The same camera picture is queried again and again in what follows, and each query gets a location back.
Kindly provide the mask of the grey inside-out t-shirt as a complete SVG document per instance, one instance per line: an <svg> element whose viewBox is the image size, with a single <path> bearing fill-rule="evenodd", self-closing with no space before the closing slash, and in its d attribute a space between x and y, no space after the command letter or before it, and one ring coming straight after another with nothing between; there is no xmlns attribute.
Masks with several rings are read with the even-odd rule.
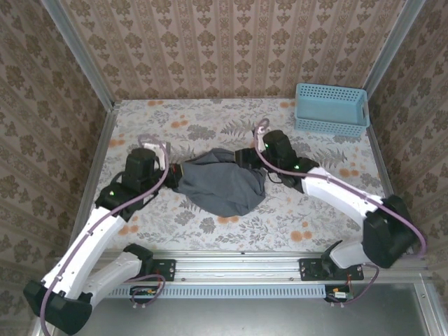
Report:
<svg viewBox="0 0 448 336"><path fill-rule="evenodd" d="M174 191L216 216L244 216L265 199L265 172L240 167L230 150L214 148L180 168Z"/></svg>

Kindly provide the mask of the light blue perforated plastic basket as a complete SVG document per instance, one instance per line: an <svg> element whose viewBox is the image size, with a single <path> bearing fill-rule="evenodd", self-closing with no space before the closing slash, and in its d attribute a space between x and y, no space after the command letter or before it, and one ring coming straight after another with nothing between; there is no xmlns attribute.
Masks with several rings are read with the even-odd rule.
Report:
<svg viewBox="0 0 448 336"><path fill-rule="evenodd" d="M359 137L370 126L367 92L351 87L299 83L295 129Z"/></svg>

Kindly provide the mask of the floral printed table cover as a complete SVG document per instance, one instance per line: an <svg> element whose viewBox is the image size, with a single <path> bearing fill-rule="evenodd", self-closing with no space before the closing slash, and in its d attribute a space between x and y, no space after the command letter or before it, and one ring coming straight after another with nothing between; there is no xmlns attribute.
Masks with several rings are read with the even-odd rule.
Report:
<svg viewBox="0 0 448 336"><path fill-rule="evenodd" d="M300 132L292 99L129 100L119 105L98 186L125 167L137 138L149 134L171 145L170 160L184 162L213 149L236 151L252 144L263 118L283 131L302 157L365 192L384 190L367 134L357 138ZM361 236L361 226L329 204L279 184L265 183L266 197L245 216L220 217L184 195L162 189L109 242L120 250L136 243L152 251L315 251Z"/></svg>

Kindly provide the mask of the small circuit board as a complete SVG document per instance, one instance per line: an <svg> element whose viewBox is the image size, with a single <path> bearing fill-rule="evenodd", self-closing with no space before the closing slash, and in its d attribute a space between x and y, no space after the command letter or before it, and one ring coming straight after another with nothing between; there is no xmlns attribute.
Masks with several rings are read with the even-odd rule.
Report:
<svg viewBox="0 0 448 336"><path fill-rule="evenodd" d="M354 298L350 287L344 286L326 286L325 287L325 300L331 303L347 302Z"/></svg>
<svg viewBox="0 0 448 336"><path fill-rule="evenodd" d="M129 290L130 300L137 305L147 305L158 290L159 286L132 286Z"/></svg>

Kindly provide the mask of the grey metal front panel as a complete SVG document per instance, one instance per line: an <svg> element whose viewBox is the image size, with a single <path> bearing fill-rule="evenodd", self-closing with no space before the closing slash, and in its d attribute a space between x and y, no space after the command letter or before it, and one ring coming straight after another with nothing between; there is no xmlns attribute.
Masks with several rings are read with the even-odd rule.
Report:
<svg viewBox="0 0 448 336"><path fill-rule="evenodd" d="M105 300L75 336L448 336L433 287L377 284L353 304L322 299Z"/></svg>

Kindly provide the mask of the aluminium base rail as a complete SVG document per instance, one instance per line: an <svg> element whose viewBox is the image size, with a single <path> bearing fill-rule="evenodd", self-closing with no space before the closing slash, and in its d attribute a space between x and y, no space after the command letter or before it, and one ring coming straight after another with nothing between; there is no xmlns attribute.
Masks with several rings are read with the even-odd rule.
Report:
<svg viewBox="0 0 448 336"><path fill-rule="evenodd" d="M120 250L106 250L95 265L99 270L114 261ZM300 261L321 253L241 251L154 251L155 259L174 259L174 283L286 284L300 279ZM406 255L391 268L381 269L375 284L416 284L431 279L426 261Z"/></svg>

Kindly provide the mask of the aluminium frame post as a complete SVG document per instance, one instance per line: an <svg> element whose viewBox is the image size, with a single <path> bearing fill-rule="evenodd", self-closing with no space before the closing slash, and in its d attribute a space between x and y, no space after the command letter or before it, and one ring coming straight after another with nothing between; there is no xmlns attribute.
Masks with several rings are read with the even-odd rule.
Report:
<svg viewBox="0 0 448 336"><path fill-rule="evenodd" d="M65 43L73 53L81 70L89 80L101 104L107 112L112 111L115 99L112 97L110 90L107 88L106 83L100 74L99 68L95 65L88 52L87 46L82 42L81 35L71 23L62 4L59 0L41 0L41 2L52 21L55 23L56 28L58 28Z"/></svg>
<svg viewBox="0 0 448 336"><path fill-rule="evenodd" d="M384 77L386 70L396 56L402 42L425 3L426 0L406 0L404 3L398 18L363 85L363 89L367 92L368 98L371 98L374 94L378 84Z"/></svg>

